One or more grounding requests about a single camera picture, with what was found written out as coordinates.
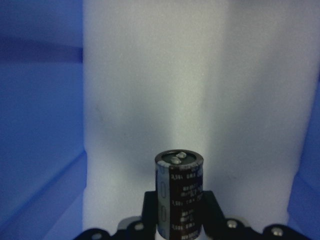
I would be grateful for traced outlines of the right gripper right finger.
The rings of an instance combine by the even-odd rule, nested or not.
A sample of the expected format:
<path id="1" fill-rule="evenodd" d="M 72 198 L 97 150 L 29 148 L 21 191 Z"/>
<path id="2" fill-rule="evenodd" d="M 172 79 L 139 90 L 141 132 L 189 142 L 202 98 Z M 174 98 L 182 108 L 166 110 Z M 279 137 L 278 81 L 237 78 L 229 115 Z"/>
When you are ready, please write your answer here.
<path id="1" fill-rule="evenodd" d="M 257 232 L 236 217 L 226 217 L 212 191 L 202 193 L 199 221 L 210 240 L 306 240 L 298 231 L 283 225 L 271 224 Z"/>

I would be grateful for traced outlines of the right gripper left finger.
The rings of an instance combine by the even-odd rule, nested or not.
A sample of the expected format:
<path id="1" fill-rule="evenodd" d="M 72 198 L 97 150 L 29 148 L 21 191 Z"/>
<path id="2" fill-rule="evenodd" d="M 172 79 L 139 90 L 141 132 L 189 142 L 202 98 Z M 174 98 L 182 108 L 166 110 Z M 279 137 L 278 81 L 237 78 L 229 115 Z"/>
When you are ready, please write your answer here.
<path id="1" fill-rule="evenodd" d="M 158 221 L 158 200 L 155 191 L 144 193 L 140 216 L 131 216 L 121 220 L 116 233 L 111 235 L 100 228 L 83 231 L 81 240 L 154 240 Z"/>

